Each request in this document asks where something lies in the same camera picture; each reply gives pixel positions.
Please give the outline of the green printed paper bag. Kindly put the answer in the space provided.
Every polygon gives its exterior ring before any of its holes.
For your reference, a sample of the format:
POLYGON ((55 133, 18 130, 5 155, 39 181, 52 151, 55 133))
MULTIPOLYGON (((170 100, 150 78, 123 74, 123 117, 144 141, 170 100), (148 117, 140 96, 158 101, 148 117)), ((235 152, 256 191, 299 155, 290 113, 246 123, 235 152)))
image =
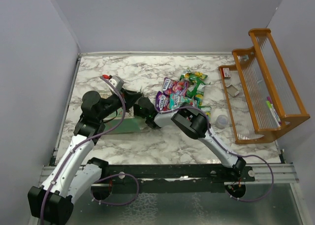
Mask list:
MULTIPOLYGON (((103 120, 105 122, 104 131, 112 129, 120 122, 123 115, 122 108, 120 108, 117 113, 118 114, 114 112, 103 120)), ((149 130, 150 128, 145 124, 145 119, 134 116, 132 107, 126 112, 123 122, 117 128, 109 132, 109 134, 146 132, 149 130)))

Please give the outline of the yellow green snack packet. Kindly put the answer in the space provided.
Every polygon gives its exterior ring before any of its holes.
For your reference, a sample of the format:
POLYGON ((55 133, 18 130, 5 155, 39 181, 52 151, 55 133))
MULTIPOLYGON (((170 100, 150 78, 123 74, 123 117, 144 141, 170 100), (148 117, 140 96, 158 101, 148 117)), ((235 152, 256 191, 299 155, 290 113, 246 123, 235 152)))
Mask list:
POLYGON ((189 81, 191 83, 197 82, 204 82, 208 78, 208 75, 198 72, 198 71, 191 71, 190 69, 185 70, 181 76, 180 81, 189 81))

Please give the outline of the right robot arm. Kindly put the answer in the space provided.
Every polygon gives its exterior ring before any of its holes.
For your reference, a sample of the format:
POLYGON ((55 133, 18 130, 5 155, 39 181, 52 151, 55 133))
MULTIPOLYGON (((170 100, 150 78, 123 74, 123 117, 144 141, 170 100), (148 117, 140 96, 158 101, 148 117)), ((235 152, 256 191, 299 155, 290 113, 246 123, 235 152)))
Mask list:
POLYGON ((134 115, 145 119, 152 129, 176 126, 189 138, 202 142, 227 168, 229 180, 238 181, 243 177, 246 161, 217 136, 202 110, 185 102, 178 108, 158 112, 147 97, 141 97, 133 108, 134 115))

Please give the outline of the teal pink snack packet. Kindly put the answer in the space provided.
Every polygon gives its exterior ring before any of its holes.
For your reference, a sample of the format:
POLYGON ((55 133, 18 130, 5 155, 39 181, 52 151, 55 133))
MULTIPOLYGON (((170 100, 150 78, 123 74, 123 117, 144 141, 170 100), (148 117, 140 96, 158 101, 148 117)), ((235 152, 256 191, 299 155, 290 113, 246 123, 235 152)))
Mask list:
POLYGON ((180 107, 183 103, 188 103, 191 106, 196 107, 196 101, 189 97, 180 96, 177 94, 170 95, 170 104, 169 104, 170 109, 176 109, 180 107))

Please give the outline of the purple pink snack packet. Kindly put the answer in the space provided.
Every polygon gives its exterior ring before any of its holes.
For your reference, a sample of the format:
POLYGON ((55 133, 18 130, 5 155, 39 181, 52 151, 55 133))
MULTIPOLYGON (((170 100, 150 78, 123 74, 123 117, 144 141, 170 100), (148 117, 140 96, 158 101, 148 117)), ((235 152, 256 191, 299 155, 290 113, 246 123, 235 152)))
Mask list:
POLYGON ((189 87, 189 82, 186 80, 175 81, 173 79, 165 77, 164 82, 163 82, 162 92, 168 96, 171 94, 184 96, 187 93, 188 87, 189 87))

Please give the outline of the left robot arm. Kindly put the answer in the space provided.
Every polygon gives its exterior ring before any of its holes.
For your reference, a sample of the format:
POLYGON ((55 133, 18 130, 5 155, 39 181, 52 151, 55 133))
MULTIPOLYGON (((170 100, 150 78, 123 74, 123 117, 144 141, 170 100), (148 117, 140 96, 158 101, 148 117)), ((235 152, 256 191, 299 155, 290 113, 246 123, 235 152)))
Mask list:
POLYGON ((108 98, 102 98, 97 91, 83 95, 82 114, 66 153, 41 186, 31 187, 28 192, 32 216, 41 223, 64 225, 81 195, 95 181, 103 183, 108 179, 109 171, 100 163, 79 168, 105 132, 104 119, 119 109, 129 110, 141 96, 140 92, 125 89, 108 98))

